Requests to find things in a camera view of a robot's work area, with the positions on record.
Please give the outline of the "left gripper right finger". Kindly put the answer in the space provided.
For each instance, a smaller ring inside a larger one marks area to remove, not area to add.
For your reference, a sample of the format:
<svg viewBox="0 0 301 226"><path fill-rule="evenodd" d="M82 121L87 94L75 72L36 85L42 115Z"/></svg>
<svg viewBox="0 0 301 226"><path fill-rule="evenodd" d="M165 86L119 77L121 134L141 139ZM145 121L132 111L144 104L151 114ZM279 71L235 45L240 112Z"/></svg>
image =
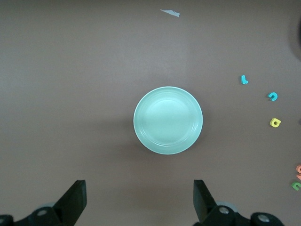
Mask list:
<svg viewBox="0 0 301 226"><path fill-rule="evenodd" d="M198 217L196 226L284 226L268 213L255 212L247 219L230 207L218 205L203 180L194 180L193 204Z"/></svg>

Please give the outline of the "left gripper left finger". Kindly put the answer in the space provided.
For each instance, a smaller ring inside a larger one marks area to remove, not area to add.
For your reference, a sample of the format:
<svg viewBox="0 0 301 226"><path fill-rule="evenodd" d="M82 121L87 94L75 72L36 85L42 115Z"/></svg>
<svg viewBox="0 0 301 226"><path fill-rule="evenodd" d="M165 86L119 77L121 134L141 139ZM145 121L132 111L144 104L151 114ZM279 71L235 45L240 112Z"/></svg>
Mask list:
<svg viewBox="0 0 301 226"><path fill-rule="evenodd" d="M2 226L73 226L87 205L85 180L77 180L52 206L42 207L27 217L14 221L11 215L1 215Z"/></svg>

